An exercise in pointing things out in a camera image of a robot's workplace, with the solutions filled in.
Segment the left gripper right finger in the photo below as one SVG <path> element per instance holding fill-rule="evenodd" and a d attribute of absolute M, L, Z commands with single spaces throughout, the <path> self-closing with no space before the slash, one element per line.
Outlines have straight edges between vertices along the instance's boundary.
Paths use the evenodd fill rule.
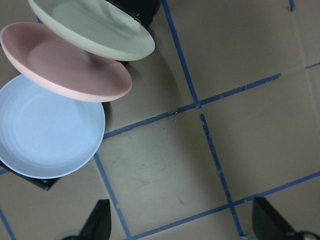
<path fill-rule="evenodd" d="M 303 240 L 304 233 L 291 225 L 264 197 L 255 197 L 252 203 L 252 229 L 258 240 Z"/>

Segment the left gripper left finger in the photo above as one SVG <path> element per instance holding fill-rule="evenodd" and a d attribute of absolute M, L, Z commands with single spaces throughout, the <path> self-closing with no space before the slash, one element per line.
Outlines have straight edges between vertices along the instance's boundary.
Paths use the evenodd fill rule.
<path fill-rule="evenodd" d="M 98 200 L 79 233 L 79 240 L 109 240 L 111 231 L 110 200 Z"/>

